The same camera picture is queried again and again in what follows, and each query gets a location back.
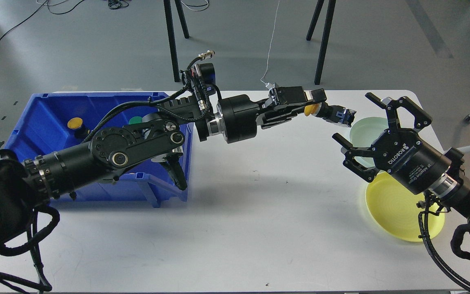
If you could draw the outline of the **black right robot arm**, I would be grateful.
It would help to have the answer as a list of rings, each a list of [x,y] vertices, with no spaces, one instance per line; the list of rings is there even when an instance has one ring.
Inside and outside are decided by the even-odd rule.
[[[334,134],[333,139],[342,146],[345,156],[343,165],[368,183],[381,172],[391,175],[409,192],[423,193],[424,200],[417,203],[419,237],[436,266],[470,292],[470,281],[438,254],[428,227],[430,215],[458,212],[466,223],[456,227],[450,247],[454,255],[470,261],[470,180],[463,169],[464,154],[455,148],[440,152],[419,136],[432,119],[408,97],[380,99],[371,92],[365,96],[386,112],[388,127],[369,147],[355,147],[340,134]]]

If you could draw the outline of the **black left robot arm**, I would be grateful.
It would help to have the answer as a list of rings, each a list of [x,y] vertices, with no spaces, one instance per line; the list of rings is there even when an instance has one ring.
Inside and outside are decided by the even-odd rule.
[[[246,95],[222,98],[215,84],[213,51],[199,54],[181,71],[183,88],[159,100],[121,103],[112,108],[83,142],[19,162],[15,153],[0,149],[0,283],[17,291],[20,284],[40,292],[52,287],[44,276],[39,242],[58,225],[52,198],[76,197],[76,189],[102,179],[114,179],[134,166],[157,159],[177,188],[188,183],[177,149],[185,142],[180,125],[198,123],[201,140],[217,134],[228,143],[253,138],[256,128],[271,128],[301,112],[332,119],[335,107],[323,89],[267,84],[269,95],[252,102]],[[218,95],[216,113],[210,95]]]

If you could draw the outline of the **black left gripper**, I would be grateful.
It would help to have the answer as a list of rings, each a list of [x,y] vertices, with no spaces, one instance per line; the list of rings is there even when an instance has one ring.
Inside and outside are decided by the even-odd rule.
[[[246,94],[220,99],[217,108],[224,122],[224,139],[229,144],[252,139],[257,134],[258,115],[261,129],[268,129],[291,121],[304,113],[306,106],[327,99],[324,89],[305,91],[302,86],[274,87],[269,91],[268,99],[256,102]],[[265,101],[267,111],[260,115]]]

